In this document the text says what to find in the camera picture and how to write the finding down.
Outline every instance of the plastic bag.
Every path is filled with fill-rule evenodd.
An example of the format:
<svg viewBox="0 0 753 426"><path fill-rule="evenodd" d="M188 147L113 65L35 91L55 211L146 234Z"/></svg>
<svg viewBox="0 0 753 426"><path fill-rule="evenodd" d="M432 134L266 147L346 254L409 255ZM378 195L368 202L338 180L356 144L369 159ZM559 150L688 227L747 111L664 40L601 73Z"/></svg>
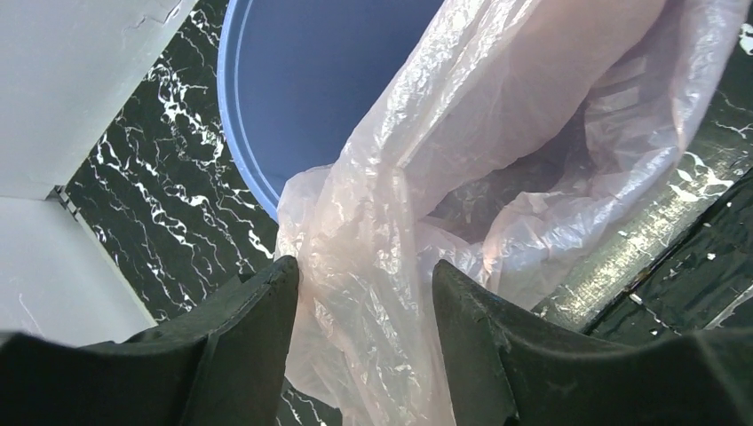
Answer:
<svg viewBox="0 0 753 426"><path fill-rule="evenodd" d="M345 424L455 424L433 266L541 301L677 163L748 6L447 0L335 164L285 186L290 382Z"/></svg>

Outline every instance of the trash bag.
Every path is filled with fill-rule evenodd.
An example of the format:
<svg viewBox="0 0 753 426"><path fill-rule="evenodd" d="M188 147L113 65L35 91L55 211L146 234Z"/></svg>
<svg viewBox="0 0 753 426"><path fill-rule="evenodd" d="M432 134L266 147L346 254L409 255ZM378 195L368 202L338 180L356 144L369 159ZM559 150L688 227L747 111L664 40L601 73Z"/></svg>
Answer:
<svg viewBox="0 0 753 426"><path fill-rule="evenodd" d="M338 160L281 195L290 382L346 425L455 424L433 266L546 297L676 165L748 7L446 0Z"/></svg>

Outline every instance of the blue bin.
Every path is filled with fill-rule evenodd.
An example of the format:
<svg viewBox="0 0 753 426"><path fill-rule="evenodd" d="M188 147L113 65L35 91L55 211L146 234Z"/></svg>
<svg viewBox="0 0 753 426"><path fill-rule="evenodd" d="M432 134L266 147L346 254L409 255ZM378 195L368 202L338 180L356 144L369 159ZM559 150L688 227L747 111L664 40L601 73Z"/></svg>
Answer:
<svg viewBox="0 0 753 426"><path fill-rule="evenodd" d="M277 220L288 179L330 164L442 0L230 0L219 111L246 185Z"/></svg>

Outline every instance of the black marble floor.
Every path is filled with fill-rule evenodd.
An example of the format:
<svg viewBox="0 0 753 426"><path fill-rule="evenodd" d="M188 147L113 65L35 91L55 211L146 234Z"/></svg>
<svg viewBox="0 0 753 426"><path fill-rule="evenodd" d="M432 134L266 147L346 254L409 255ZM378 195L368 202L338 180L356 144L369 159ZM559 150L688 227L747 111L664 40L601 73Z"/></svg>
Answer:
<svg viewBox="0 0 753 426"><path fill-rule="evenodd" d="M227 0L199 0L66 187L82 218L157 321L189 312L236 273L253 273L272 260L277 226L238 174L219 119L215 67L226 6ZM750 87L725 83L753 77L753 58L748 56L753 52L753 28L750 34L749 40L741 39L742 49L733 57L747 62L732 64L720 88L729 97L717 101L729 105L729 114L746 116L753 111ZM713 114L726 113L722 108ZM753 120L746 127L726 128L710 115L705 126L708 131L713 127L713 131L747 138ZM709 219L711 228L701 224L698 230L727 229L714 220ZM730 232L741 237L741 228L735 229ZM712 320L725 304L742 301L734 295L744 294L749 288L746 284L753 280L745 269L747 246L713 235L708 238L702 249L694 251L691 244L686 251L666 256L665 263L655 266L631 298L626 296L607 313L593 334L644 343L704 327L702 322ZM711 253L715 259L708 259ZM695 256L701 261L695 264L704 268L728 263L730 270L680 273L677 263L684 261L682 256ZM715 284L712 293L718 297L713 303L706 302L712 300L708 295L703 300L695 300L690 293L683 297L692 300L671 296L672 291L679 295L684 291L681 279L695 280L693 291L703 294L703 280L710 281L709 274L732 277L738 272L739 280ZM744 312L753 312L753 307L741 302L727 321L745 322L741 319ZM683 322L693 315L698 315L697 323ZM295 390L283 392L280 407L281 425L342 422L336 410Z"/></svg>

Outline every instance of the translucent pink plastic bag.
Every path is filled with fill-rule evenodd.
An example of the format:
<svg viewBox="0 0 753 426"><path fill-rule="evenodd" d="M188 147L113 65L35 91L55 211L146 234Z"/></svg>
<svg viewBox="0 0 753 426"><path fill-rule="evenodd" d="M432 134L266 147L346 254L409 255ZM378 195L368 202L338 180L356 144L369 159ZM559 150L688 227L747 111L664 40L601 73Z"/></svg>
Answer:
<svg viewBox="0 0 753 426"><path fill-rule="evenodd" d="M455 424L433 266L528 309L546 297L672 170L748 6L446 0L337 162L285 186L290 382L345 424ZM547 148L577 117L580 155ZM559 157L557 181L506 199L537 155Z"/></svg>

